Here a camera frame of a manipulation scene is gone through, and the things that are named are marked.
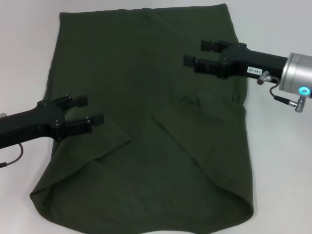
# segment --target white label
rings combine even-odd
[[[247,68],[247,72],[251,73],[251,74],[254,74],[254,75],[259,75],[260,76],[262,74],[262,69],[255,68],[255,67],[248,67]]]

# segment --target black cable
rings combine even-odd
[[[18,160],[20,160],[20,158],[23,156],[24,154],[24,148],[21,144],[19,144],[20,146],[20,155],[17,159],[13,160],[12,162],[3,162],[3,163],[0,163],[0,168],[1,167],[6,167],[6,166],[9,166],[9,165],[12,165],[13,163],[16,163]]]
[[[270,94],[272,95],[272,97],[274,98],[275,95],[273,94],[272,90],[275,89],[278,85],[279,85],[279,79],[276,78],[276,77],[271,77],[272,80],[275,80],[276,81],[276,85],[274,85],[271,89],[270,89]]]

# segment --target dark green cloth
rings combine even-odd
[[[31,199],[87,234],[208,234],[253,214],[245,78],[183,67],[217,59],[200,41],[237,42],[225,4],[61,13],[46,98],[87,95],[66,119],[105,114],[56,144]]]

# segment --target white background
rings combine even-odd
[[[0,0],[0,112],[23,112],[43,98],[60,12],[224,2],[240,42],[250,49],[285,57],[290,52],[312,55],[310,0]],[[272,99],[270,86],[249,79],[245,103],[255,214],[220,234],[312,233],[312,100],[297,114]],[[52,141],[41,138],[23,145],[23,158],[0,169],[1,233],[77,233],[46,221],[29,198],[49,162]],[[17,146],[0,150],[0,161],[11,161],[19,153]]]

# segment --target silver cylindrical joint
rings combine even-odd
[[[291,53],[283,69],[279,89],[312,98],[312,57]]]

